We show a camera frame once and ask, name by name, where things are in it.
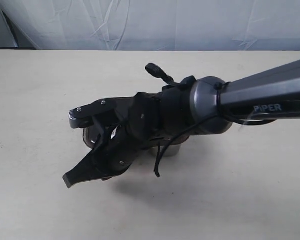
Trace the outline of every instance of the robotic arm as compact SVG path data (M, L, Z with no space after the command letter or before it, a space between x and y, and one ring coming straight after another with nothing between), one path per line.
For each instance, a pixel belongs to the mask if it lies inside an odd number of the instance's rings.
M234 82L189 76L177 83L155 64L145 69L166 83L161 92L100 99L69 112L71 128L90 129L96 139L63 176L68 188L122 175L153 147L158 147L154 172L160 177L166 150L190 136L222 134L233 123L260 126L300 119L300 60Z

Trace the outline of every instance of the table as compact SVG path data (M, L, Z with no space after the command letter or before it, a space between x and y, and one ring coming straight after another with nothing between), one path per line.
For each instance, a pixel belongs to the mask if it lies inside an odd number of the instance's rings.
M157 93L144 69L176 81L235 81L300 52L0 50L0 240L300 240L300 119L234 125L147 154L124 175L67 189L89 149L68 111L106 97Z

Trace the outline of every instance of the white tabletop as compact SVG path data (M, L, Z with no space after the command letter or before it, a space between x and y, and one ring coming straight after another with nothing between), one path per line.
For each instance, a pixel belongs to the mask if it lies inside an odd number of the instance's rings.
M68 111L176 81L235 81L300 52L0 50L0 240L300 240L300 120L192 137L153 173L145 155L122 176L67 189L89 152Z

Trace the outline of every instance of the cylindrical joint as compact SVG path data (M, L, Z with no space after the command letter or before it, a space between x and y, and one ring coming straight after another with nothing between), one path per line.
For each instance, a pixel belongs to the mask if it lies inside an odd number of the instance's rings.
M218 117L216 83L224 84L225 82L217 77L209 76L199 79L191 89L189 102L194 121L199 123L207 117L216 115L215 118L201 124L194 133L195 135L223 134L232 125L231 122Z

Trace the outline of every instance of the white fabric backdrop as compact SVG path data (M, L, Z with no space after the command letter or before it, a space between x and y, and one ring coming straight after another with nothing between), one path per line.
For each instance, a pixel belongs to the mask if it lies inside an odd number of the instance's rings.
M300 0L0 0L38 49L300 51Z

